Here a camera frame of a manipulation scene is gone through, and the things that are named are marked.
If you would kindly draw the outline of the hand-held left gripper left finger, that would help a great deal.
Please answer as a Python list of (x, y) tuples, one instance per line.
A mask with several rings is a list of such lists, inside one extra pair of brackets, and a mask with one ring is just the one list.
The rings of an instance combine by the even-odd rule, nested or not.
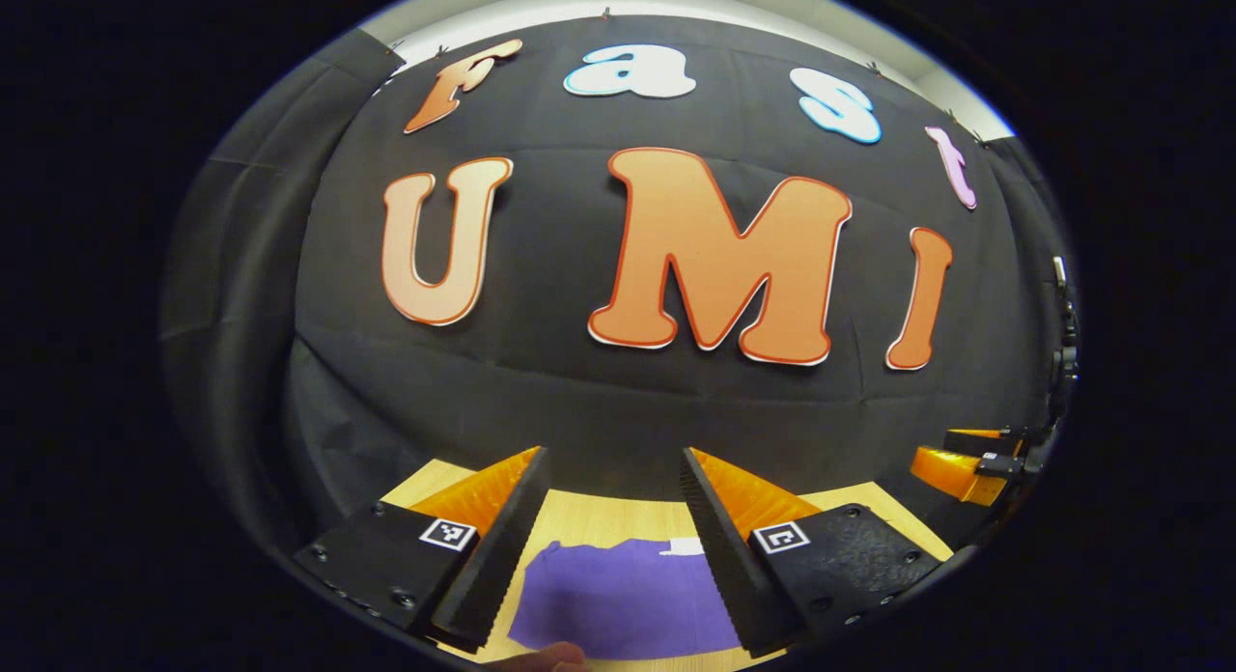
[(548, 448), (534, 446), (419, 502), (371, 502), (295, 565), (389, 628), (477, 653), (545, 497)]

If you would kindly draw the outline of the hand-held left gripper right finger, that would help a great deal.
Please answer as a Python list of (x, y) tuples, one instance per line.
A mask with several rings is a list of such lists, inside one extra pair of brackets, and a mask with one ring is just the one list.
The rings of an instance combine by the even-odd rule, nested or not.
[(944, 563), (860, 502), (822, 509), (700, 448), (680, 485), (716, 589), (754, 658), (887, 618)]

